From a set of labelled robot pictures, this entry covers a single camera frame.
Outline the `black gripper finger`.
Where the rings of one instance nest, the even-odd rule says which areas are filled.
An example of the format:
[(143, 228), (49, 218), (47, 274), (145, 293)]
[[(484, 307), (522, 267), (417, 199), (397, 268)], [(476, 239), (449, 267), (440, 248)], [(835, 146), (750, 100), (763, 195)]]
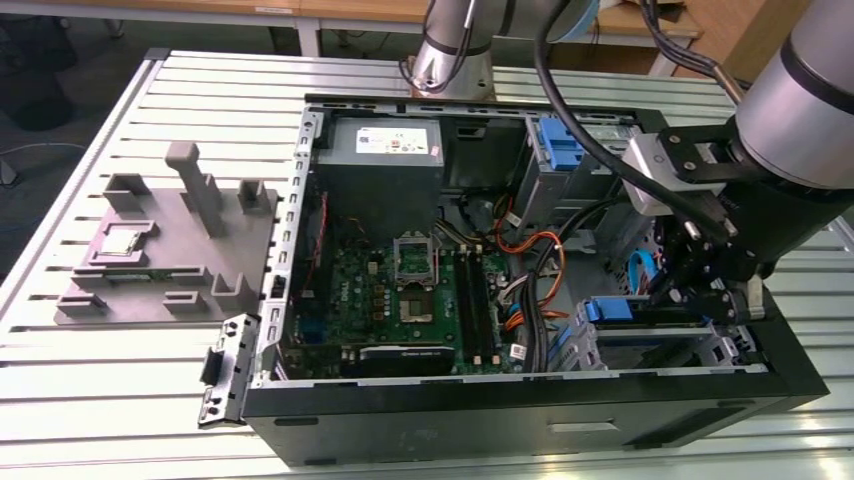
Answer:
[(738, 325), (750, 318), (747, 283), (716, 280), (695, 289), (692, 312), (720, 325)]
[(715, 288), (715, 246), (690, 220), (656, 218), (656, 244), (662, 247), (656, 273), (656, 304), (723, 305), (727, 292)]

